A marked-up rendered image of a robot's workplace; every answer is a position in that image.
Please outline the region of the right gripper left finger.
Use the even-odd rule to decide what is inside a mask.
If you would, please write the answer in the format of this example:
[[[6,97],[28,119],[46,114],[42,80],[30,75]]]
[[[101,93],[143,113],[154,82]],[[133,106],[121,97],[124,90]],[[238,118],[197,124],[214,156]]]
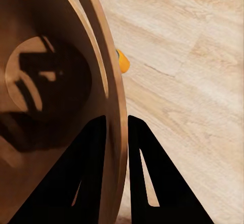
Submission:
[[[87,122],[8,224],[98,224],[106,135]]]

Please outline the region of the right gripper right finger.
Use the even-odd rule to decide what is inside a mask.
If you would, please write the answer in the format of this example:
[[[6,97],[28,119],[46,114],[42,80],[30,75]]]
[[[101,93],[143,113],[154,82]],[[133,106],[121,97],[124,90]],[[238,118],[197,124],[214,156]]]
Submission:
[[[128,116],[132,224],[215,224],[142,119]],[[159,207],[147,200],[142,155]]]

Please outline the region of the can of soda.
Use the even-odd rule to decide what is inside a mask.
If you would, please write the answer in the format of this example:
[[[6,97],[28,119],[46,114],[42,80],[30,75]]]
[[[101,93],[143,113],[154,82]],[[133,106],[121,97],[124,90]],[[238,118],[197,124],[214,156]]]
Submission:
[[[119,49],[116,49],[116,52],[120,64],[121,73],[125,73],[130,68],[130,62]]]

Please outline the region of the trash can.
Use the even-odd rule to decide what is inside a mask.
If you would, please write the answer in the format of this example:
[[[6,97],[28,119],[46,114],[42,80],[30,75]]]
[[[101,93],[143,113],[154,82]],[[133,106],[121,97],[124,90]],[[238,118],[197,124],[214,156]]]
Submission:
[[[0,0],[0,224],[90,120],[106,116],[98,224],[115,224],[128,160],[123,77],[100,0]]]

